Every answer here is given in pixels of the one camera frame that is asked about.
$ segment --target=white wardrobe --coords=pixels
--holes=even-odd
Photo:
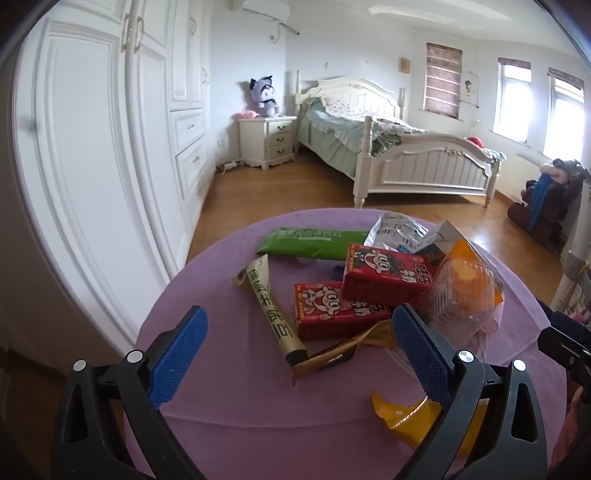
[[[211,1],[62,0],[18,59],[23,196],[61,282],[120,352],[183,268],[215,172]]]

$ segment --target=bed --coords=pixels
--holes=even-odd
[[[318,80],[317,83],[317,87],[302,92],[301,74],[297,72],[296,150],[303,144],[349,176],[353,180],[355,208],[363,206],[369,193],[480,195],[486,197],[485,207],[488,207],[505,159],[502,153],[481,149],[454,135],[399,128],[400,125],[386,134],[383,122],[390,125],[402,121],[401,124],[408,126],[402,115],[406,108],[404,105],[401,108],[392,92],[353,77]],[[331,115],[323,114],[324,117],[318,119],[323,125],[315,123],[317,118],[308,115],[308,109],[318,105],[315,100],[320,99],[323,103],[340,102],[356,109],[357,113],[371,112],[360,121],[349,122],[349,126],[356,128],[358,138],[345,141],[339,135],[338,119]]]

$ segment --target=red ball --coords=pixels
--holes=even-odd
[[[466,140],[471,141],[477,147],[484,148],[484,143],[482,143],[482,140],[478,137],[468,137]]]

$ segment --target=radiator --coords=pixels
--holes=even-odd
[[[507,155],[507,160],[501,164],[496,189],[503,195],[516,202],[521,201],[521,190],[528,180],[540,178],[540,167],[519,155]]]

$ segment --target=green drink package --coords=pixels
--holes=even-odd
[[[279,227],[265,237],[256,253],[344,261],[349,244],[363,244],[367,236],[367,231]]]

